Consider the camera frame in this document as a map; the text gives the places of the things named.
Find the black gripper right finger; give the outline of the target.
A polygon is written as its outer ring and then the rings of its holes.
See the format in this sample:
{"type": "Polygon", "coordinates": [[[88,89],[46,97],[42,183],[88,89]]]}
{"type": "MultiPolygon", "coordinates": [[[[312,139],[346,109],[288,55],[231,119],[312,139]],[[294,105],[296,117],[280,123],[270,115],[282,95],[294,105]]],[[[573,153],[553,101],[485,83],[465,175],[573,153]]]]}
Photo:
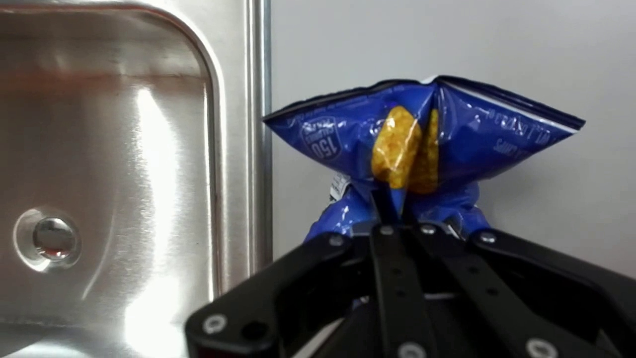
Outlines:
{"type": "Polygon", "coordinates": [[[422,248],[449,272],[513,358],[614,358],[535,314],[465,240],[431,222],[424,222],[420,232],[422,248]]]}

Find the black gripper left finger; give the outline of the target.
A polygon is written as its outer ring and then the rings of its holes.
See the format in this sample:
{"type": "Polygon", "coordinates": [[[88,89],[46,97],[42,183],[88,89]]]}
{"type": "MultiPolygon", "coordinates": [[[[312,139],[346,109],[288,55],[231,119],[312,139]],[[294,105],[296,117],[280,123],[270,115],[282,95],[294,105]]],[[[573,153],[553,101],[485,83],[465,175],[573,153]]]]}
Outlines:
{"type": "Polygon", "coordinates": [[[384,358],[437,358],[420,272],[408,252],[412,230],[402,222],[390,192],[372,194],[378,224],[372,228],[376,302],[384,358]]]}

